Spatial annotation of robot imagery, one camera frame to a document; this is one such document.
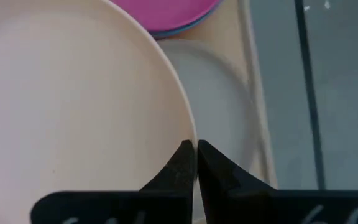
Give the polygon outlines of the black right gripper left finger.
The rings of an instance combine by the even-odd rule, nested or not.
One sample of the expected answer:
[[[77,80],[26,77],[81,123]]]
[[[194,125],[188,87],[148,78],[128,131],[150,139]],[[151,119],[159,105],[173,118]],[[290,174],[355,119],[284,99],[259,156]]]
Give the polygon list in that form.
[[[135,191],[60,191],[38,200],[31,224],[190,224],[195,149],[182,141],[162,170]]]

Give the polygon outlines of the pink plate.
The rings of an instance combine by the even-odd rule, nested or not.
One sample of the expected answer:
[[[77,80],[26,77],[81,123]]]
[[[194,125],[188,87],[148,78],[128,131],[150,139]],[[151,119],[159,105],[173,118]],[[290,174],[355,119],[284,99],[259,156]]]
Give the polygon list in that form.
[[[172,30],[197,21],[222,0],[110,0],[148,31]]]

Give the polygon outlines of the cream plate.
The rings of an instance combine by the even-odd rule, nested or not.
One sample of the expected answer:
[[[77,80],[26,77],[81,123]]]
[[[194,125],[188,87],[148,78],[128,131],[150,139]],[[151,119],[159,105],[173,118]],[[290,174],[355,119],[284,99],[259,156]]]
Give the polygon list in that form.
[[[0,0],[0,224],[62,190],[137,190],[196,142],[178,75],[110,0]]]

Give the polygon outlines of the blue plate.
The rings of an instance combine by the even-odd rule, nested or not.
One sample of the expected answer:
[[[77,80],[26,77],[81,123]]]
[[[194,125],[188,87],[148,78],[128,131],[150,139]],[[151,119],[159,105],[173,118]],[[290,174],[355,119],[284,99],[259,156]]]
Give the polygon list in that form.
[[[218,3],[211,10],[209,10],[206,14],[202,15],[200,18],[198,18],[197,20],[195,20],[187,25],[181,26],[179,28],[171,29],[171,30],[150,31],[149,33],[155,39],[164,39],[167,37],[171,37],[173,35],[180,34],[186,30],[196,27],[198,24],[203,22],[207,17],[209,17],[219,7],[219,5],[222,2],[223,2],[223,0],[219,0]]]

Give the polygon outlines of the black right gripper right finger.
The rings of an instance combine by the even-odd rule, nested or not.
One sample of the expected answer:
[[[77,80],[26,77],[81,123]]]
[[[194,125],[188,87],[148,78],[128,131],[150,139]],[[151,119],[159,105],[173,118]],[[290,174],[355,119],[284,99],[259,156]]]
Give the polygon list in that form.
[[[358,190],[278,190],[198,143],[207,224],[358,224]]]

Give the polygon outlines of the light green plate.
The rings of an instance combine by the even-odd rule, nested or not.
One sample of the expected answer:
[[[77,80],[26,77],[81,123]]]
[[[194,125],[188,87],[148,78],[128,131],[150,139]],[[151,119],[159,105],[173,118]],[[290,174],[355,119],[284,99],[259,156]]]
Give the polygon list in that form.
[[[237,70],[195,40],[168,39],[159,45],[186,91],[198,137],[244,170],[259,175],[257,116]]]

